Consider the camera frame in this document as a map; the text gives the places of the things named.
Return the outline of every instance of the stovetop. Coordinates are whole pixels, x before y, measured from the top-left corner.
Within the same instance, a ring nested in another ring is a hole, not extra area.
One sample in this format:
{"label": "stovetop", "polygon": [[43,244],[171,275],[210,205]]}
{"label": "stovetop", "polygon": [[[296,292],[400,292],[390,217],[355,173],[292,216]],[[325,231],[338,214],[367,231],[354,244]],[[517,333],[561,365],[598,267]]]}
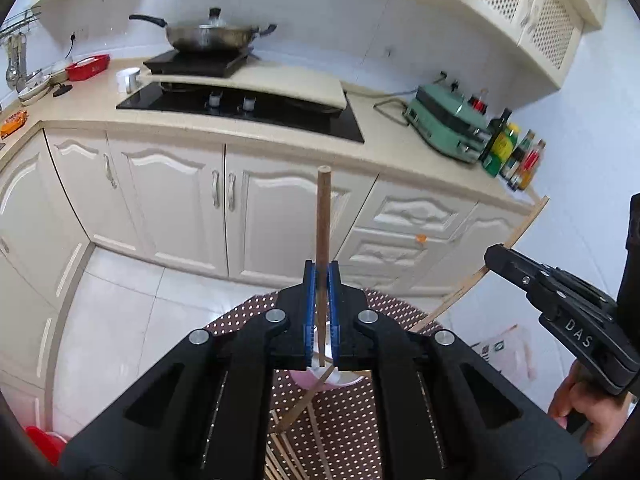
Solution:
{"label": "stovetop", "polygon": [[230,77],[246,64],[252,48],[219,50],[210,54],[190,54],[170,50],[145,61],[153,75],[201,75]]}
{"label": "stovetop", "polygon": [[[210,95],[220,94],[220,104],[217,107],[210,106]],[[253,110],[250,110],[254,99]],[[349,103],[345,110],[338,110],[262,92],[154,82],[121,102],[116,108],[181,112],[275,124],[364,143]]]}

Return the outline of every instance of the stove knob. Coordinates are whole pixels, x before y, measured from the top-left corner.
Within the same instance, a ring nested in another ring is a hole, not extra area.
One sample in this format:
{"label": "stove knob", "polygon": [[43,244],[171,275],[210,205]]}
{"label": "stove knob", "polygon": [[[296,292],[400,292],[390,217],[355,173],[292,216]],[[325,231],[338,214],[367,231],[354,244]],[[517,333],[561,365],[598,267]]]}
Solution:
{"label": "stove knob", "polygon": [[209,94],[209,106],[211,108],[218,108],[220,106],[220,99],[222,99],[222,92],[211,92],[211,94]]}
{"label": "stove knob", "polygon": [[253,112],[255,108],[255,98],[245,97],[242,103],[242,110],[245,112]]}

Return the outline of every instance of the brown mat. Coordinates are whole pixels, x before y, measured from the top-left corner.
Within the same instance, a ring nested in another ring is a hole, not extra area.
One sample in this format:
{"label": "brown mat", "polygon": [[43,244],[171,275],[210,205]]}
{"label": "brown mat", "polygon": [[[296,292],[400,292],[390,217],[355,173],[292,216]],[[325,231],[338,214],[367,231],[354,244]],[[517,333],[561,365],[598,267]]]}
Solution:
{"label": "brown mat", "polygon": [[[409,329],[426,314],[415,307],[375,290],[365,290],[369,307],[394,318],[404,329]],[[242,305],[209,323],[206,328],[213,334],[238,330],[252,316],[261,314],[275,306],[277,293],[254,296]],[[431,323],[422,331],[430,334],[438,328]],[[271,407],[282,416],[304,395],[286,370],[276,370],[273,377]],[[375,417],[375,402],[370,380],[363,378],[353,386],[319,392],[313,400],[322,437],[322,446],[333,478],[340,480],[380,480],[380,446],[378,425]],[[289,441],[300,459],[310,480],[326,478],[318,455],[308,411],[305,410],[287,431]],[[278,458],[288,477],[295,476],[280,456],[278,449],[269,440],[269,446]]]}

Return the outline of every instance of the human hand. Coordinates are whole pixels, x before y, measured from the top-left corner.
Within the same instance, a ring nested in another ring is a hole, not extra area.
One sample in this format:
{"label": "human hand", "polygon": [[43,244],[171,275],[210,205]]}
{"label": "human hand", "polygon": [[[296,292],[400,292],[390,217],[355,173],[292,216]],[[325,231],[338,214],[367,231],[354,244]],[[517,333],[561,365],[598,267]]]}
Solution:
{"label": "human hand", "polygon": [[596,384],[587,382],[583,370],[582,365],[574,361],[569,375],[556,390],[548,414],[566,429],[571,410],[582,413],[591,423],[582,446],[588,456],[598,456],[625,425],[632,396],[610,396]]}

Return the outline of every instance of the kitchen countertop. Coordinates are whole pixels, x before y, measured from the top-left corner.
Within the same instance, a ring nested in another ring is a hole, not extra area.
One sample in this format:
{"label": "kitchen countertop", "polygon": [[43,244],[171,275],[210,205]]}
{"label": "kitchen countertop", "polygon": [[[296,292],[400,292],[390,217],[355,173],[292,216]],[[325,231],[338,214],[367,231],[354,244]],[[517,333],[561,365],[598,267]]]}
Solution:
{"label": "kitchen countertop", "polygon": [[[211,134],[212,141],[246,146],[274,155],[311,158],[409,185],[429,187],[461,197],[478,200],[527,214],[531,200],[524,194],[515,196],[498,178],[490,178],[479,164],[469,166],[431,149],[412,128],[395,124],[372,109],[378,98],[349,94],[364,144],[337,139],[293,128],[253,123],[227,118],[212,118],[174,112],[116,110],[124,100],[119,95],[114,74],[127,66],[142,66],[141,59],[114,60],[110,68],[93,78],[74,82],[73,90],[53,98],[52,92],[31,105],[27,123],[3,142],[0,170],[12,156],[41,128],[135,129],[157,132],[159,127],[188,136],[189,130]],[[4,121],[16,111],[12,107],[2,114]]]}

